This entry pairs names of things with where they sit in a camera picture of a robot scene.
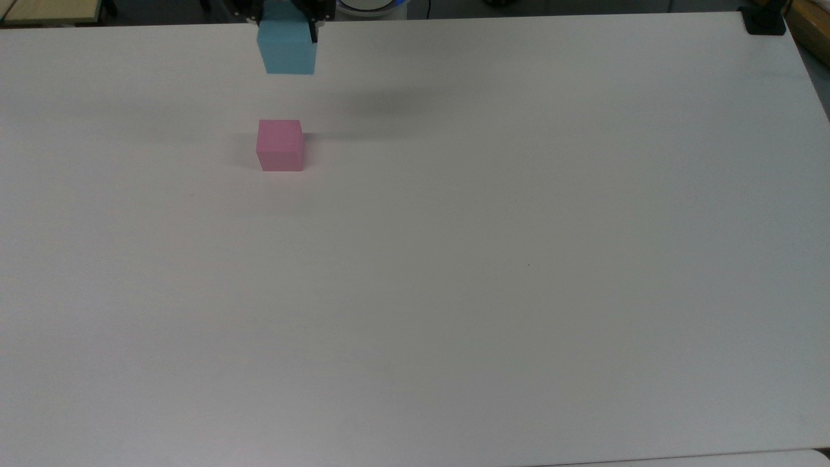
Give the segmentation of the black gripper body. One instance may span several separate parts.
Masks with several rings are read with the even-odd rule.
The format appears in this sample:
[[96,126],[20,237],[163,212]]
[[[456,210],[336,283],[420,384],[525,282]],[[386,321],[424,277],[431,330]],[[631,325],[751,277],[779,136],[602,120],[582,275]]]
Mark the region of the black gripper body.
[[230,15],[243,18],[260,15],[262,21],[277,21],[297,17],[300,23],[315,18],[319,22],[335,17],[335,1],[231,1]]

